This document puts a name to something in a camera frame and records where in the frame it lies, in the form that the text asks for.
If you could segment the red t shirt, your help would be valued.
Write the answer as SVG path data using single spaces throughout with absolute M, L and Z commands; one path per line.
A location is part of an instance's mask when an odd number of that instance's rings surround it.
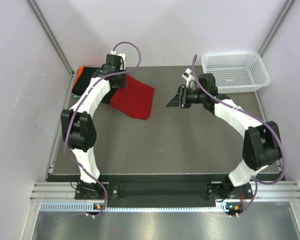
M 127 116 L 147 120 L 151 116 L 155 88 L 126 75 L 127 87 L 116 91 L 110 106 Z

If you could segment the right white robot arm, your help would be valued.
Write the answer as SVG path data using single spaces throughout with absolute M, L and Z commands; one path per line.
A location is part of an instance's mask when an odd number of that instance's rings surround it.
M 273 121 L 263 123 L 250 116 L 228 95 L 219 93 L 211 73 L 195 78 L 188 68 L 182 78 L 186 83 L 179 85 L 176 95 L 166 105 L 168 108 L 188 109 L 201 104 L 243 138 L 243 159 L 221 182 L 225 198 L 235 198 L 251 178 L 283 157 L 279 127 Z

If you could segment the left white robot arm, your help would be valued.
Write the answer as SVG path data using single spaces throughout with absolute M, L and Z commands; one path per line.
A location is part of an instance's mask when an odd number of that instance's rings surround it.
M 104 187 L 97 180 L 94 145 L 97 132 L 93 115 L 102 101 L 108 102 L 114 93 L 125 88 L 126 55 L 112 51 L 106 56 L 101 67 L 82 66 L 78 69 L 72 93 L 79 100 L 61 112 L 62 139 L 66 149 L 70 149 L 79 163 L 80 179 L 77 183 L 75 199 L 101 199 Z

